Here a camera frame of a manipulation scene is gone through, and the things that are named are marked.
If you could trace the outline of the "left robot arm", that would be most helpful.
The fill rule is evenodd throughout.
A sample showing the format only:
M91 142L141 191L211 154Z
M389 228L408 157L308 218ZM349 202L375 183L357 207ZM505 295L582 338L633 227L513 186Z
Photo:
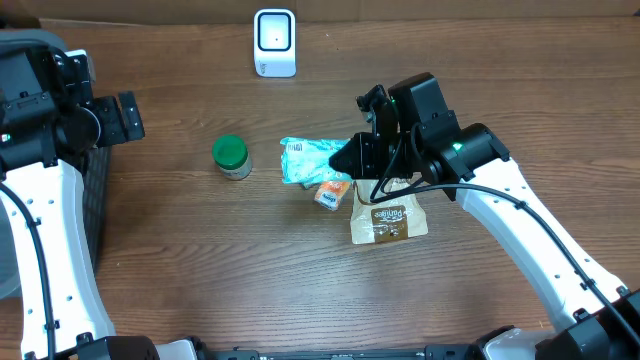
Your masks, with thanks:
M1 43L1 202L12 232L25 359L194 359L189 339L119 336L97 289L84 226L89 150L140 140L130 92L94 97L90 58L37 39Z

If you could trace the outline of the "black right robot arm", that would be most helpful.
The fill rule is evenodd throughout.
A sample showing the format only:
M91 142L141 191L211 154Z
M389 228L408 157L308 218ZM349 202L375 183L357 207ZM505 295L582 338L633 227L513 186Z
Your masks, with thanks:
M375 86L356 103L371 130L355 134L330 166L373 181L374 203L445 192L495 237L548 315L548 331L505 326L453 347L455 358L638 357L638 293L581 248L487 126L459 125L434 75Z

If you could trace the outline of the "green lid jar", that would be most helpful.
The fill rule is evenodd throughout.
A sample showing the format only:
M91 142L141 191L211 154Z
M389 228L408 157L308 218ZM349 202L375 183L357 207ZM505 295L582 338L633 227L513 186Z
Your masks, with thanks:
M219 137L213 144L212 157L220 172L230 180L246 178L253 168L248 147L237 135Z

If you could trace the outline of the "teal wet wipes pack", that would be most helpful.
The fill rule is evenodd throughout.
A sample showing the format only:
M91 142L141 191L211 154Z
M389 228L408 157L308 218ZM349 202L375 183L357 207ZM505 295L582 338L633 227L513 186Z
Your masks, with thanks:
M310 186L329 181L351 182L349 175L329 165L329 158L346 144L347 140L340 139L283 138L283 183Z

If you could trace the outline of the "orange Kleenex tissue pack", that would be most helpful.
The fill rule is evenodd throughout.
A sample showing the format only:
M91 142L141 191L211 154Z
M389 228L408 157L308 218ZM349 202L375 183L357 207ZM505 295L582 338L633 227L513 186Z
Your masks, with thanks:
M340 207L342 199L348 192L350 186L350 182L323 182L315 194L314 201L331 211L336 211Z

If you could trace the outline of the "brown white snack pouch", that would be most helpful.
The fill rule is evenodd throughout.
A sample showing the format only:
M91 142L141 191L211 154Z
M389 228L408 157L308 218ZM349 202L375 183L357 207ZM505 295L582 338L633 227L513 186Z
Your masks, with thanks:
M354 182L354 202L350 220L353 244L373 244L407 240L426 235L426 214L415 195L386 202L370 203L376 180Z

